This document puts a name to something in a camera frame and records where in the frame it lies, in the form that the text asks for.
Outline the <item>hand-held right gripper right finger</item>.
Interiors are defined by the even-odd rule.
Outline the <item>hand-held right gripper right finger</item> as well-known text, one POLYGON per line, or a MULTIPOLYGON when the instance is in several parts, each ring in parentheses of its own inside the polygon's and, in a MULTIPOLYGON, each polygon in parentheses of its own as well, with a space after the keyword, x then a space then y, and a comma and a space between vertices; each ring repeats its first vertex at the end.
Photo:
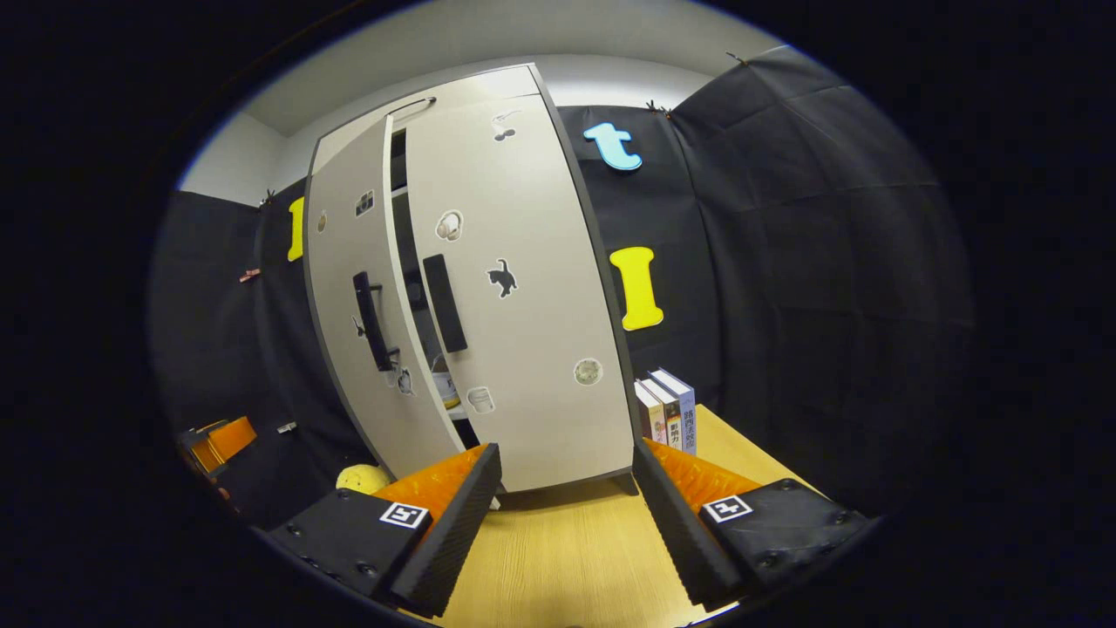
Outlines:
POLYGON ((633 475, 692 603, 766 603, 860 545, 870 516, 786 477, 759 484, 653 439, 633 475))

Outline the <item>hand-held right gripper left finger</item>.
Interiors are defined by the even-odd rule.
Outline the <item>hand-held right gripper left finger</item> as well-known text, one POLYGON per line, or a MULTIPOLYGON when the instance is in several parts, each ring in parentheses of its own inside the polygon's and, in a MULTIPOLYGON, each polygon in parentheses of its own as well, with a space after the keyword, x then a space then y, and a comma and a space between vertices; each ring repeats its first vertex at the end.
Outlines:
POLYGON ((266 542, 359 603, 435 618, 446 612, 501 476, 499 446, 481 444, 371 494, 331 490, 269 529, 266 542))

